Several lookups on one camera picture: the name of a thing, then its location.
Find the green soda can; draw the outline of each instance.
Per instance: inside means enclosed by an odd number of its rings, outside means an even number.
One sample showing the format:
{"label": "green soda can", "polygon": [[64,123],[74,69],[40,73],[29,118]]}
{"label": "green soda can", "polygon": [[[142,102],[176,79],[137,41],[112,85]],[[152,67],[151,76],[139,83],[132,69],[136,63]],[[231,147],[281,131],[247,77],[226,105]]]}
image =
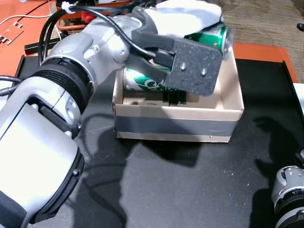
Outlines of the green soda can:
{"label": "green soda can", "polygon": [[[233,29],[223,23],[203,29],[201,32],[193,33],[186,36],[199,43],[217,47],[223,54],[223,59],[227,60],[232,52],[234,32]],[[158,66],[162,70],[168,70],[162,66]],[[123,70],[123,86],[126,90],[137,91],[175,91],[176,89],[168,88],[145,75],[125,68]]]}
{"label": "green soda can", "polygon": [[232,52],[233,37],[233,29],[223,23],[218,23],[215,26],[203,29],[201,32],[187,36],[188,39],[217,47],[222,52],[224,60],[227,60]]}
{"label": "green soda can", "polygon": [[170,89],[145,75],[129,69],[123,69],[123,86],[126,90],[137,91],[172,91]]}

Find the orange surface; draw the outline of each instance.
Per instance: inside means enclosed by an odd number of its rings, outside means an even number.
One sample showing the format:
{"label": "orange surface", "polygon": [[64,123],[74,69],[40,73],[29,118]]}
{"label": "orange surface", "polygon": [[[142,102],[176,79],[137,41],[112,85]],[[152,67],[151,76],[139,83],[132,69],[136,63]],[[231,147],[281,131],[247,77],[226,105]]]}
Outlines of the orange surface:
{"label": "orange surface", "polygon": [[298,82],[294,68],[284,47],[275,47],[260,44],[234,43],[235,58],[252,59],[269,62],[286,62],[290,77],[293,82]]}
{"label": "orange surface", "polygon": [[[12,15],[26,14],[43,2],[45,2],[45,0],[28,0],[25,3],[20,3],[19,0],[0,0],[0,21]],[[48,14],[49,9],[47,3],[30,15],[44,16]],[[12,18],[6,21],[0,25],[0,30],[7,29],[18,19],[19,18]],[[22,29],[24,32],[10,45],[0,43],[0,75],[15,75],[20,58],[25,54],[24,45],[39,41],[40,31],[47,19],[48,18],[23,18],[19,23],[23,25]]]}

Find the white cable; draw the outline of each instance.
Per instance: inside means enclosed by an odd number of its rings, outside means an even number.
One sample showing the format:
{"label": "white cable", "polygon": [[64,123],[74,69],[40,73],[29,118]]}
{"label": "white cable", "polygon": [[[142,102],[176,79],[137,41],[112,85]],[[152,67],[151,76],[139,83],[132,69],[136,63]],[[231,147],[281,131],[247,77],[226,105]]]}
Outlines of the white cable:
{"label": "white cable", "polygon": [[31,15],[14,15],[14,16],[10,16],[6,19],[4,19],[2,22],[0,22],[0,25],[2,25],[5,21],[11,19],[11,18],[48,18],[51,15],[45,15],[45,16],[31,16]]}
{"label": "white cable", "polygon": [[[50,4],[49,4],[49,1],[50,1],[50,0],[48,0],[48,10],[49,10],[50,15],[52,15],[51,6],[50,6]],[[60,35],[60,33],[59,33],[59,30],[58,30],[58,28],[57,28],[57,25],[55,25],[55,30],[56,30],[56,32],[57,32],[57,34],[58,34],[58,36],[59,36],[60,41],[61,41],[61,35]]]}

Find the cardboard box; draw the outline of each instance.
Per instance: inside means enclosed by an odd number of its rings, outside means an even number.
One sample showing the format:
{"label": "cardboard box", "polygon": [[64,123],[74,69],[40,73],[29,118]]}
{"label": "cardboard box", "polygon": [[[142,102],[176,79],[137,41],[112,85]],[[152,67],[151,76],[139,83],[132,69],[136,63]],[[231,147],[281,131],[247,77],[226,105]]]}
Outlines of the cardboard box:
{"label": "cardboard box", "polygon": [[113,92],[119,138],[227,143],[244,111],[233,55],[222,61],[213,95],[187,94],[186,104],[169,106],[161,92],[124,90],[122,77],[118,72]]}

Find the black mat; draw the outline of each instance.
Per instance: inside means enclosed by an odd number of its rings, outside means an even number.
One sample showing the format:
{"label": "black mat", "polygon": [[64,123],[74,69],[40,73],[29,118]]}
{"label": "black mat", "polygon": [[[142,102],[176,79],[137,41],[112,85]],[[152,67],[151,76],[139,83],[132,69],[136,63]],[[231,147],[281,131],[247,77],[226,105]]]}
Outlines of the black mat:
{"label": "black mat", "polygon": [[85,174],[58,215],[36,227],[274,227],[274,177],[304,146],[304,123],[283,64],[237,67],[245,111],[229,144],[116,139],[109,78],[77,138]]}

